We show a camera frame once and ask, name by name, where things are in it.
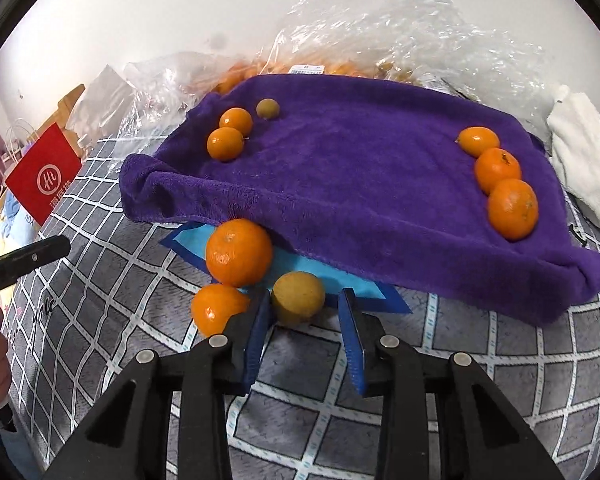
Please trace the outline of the small clear plastic bag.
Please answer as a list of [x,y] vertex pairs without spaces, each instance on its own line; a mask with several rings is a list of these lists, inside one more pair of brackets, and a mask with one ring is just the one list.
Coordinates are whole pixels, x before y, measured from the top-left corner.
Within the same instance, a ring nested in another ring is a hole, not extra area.
[[130,64],[126,72],[134,98],[118,131],[117,158],[155,151],[236,61],[224,55],[178,52]]

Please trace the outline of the yellow oval kumquat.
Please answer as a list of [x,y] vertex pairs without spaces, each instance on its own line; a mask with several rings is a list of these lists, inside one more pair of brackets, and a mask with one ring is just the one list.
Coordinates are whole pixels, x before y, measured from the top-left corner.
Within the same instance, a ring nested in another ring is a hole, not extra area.
[[473,158],[478,158],[486,150],[498,148],[501,145],[500,138],[493,130],[481,126],[463,129],[458,134],[456,143]]

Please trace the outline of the large back orange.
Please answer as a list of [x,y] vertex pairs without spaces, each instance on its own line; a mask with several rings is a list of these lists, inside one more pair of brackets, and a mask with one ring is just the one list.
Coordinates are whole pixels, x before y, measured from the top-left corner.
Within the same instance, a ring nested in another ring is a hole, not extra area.
[[247,219],[220,224],[209,237],[204,252],[212,278],[236,288],[262,281],[273,257],[274,248],[268,232]]

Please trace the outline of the purple towel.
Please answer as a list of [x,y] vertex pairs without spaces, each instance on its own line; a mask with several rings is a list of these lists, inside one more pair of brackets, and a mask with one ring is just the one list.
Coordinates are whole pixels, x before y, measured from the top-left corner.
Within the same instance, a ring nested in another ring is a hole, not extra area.
[[[278,102],[273,120],[259,101]],[[229,162],[210,133],[242,107],[253,128]],[[508,242],[486,218],[486,196],[455,142],[492,129],[539,200],[539,223]],[[219,224],[246,218],[284,247],[376,282],[433,292],[535,326],[600,293],[600,253],[568,230],[564,192],[518,120],[456,96],[364,78],[265,75],[211,93],[151,155],[119,174],[134,221]]]

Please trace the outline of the small orange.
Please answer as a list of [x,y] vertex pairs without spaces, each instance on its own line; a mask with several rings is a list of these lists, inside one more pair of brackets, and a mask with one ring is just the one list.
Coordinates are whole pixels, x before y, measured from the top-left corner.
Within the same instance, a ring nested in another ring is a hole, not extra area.
[[248,110],[242,107],[231,107],[220,117],[219,127],[234,128],[248,138],[253,128],[253,119]]
[[207,140],[209,156],[219,162],[229,162],[237,158],[245,147],[245,138],[242,133],[230,127],[217,128]]
[[202,336],[222,334],[228,320],[246,312],[249,303],[249,297],[234,287],[209,284],[193,296],[192,318]]

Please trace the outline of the white crumpled cloth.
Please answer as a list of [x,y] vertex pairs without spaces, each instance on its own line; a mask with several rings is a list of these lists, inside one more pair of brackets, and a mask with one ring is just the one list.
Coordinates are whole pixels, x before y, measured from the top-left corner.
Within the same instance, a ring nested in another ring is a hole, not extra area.
[[558,180],[600,228],[600,111],[585,93],[563,84],[546,123]]

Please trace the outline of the orange with dark spot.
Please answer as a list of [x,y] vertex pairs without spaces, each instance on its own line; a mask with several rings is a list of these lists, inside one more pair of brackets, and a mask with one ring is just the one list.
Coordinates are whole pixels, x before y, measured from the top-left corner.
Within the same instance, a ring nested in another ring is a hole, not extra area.
[[480,190],[489,195],[501,180],[520,179],[520,163],[502,148],[488,148],[475,161],[474,174]]

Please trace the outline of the red paper bag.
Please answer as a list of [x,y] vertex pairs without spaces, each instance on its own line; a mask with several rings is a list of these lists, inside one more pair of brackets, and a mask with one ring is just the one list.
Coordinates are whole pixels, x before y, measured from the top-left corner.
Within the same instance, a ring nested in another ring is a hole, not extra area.
[[51,124],[6,178],[6,186],[42,226],[82,167],[82,160],[57,124]]

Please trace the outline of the large clear plastic bag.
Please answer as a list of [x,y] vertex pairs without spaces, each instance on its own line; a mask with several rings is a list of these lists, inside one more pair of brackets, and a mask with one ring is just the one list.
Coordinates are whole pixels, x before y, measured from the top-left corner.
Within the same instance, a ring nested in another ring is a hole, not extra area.
[[532,120],[546,100],[542,61],[540,48],[466,21],[452,0],[299,0],[216,88],[305,70],[414,84]]

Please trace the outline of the grey checked tablecloth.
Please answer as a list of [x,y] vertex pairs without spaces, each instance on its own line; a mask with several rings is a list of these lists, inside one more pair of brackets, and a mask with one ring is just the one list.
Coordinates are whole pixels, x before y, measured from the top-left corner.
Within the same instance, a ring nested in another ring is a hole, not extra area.
[[[96,145],[43,226],[65,235],[67,258],[27,275],[3,326],[17,429],[4,434],[16,467],[37,479],[137,352],[187,350],[199,340],[193,294],[208,276],[163,246],[166,224],[133,223],[112,173],[114,146]],[[535,328],[426,292],[401,289],[408,311],[388,333],[445,358],[471,354],[524,416],[562,475],[600,462],[600,293]],[[275,327],[248,396],[227,398],[237,479],[367,479],[376,468],[381,402],[358,396],[337,315]]]

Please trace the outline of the greenish yellow small fruit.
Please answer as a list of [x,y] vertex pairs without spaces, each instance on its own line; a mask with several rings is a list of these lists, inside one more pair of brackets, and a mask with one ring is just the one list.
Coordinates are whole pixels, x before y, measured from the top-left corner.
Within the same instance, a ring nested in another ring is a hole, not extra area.
[[279,116],[280,106],[274,99],[265,98],[258,102],[256,113],[259,118],[273,120]]

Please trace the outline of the white plastic bag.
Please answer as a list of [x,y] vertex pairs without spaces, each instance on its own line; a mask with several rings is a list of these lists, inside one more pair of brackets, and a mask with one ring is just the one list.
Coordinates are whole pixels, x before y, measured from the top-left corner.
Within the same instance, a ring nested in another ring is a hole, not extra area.
[[90,150],[100,139],[118,132],[133,99],[134,88],[106,65],[80,95],[66,129],[76,134],[81,150]]

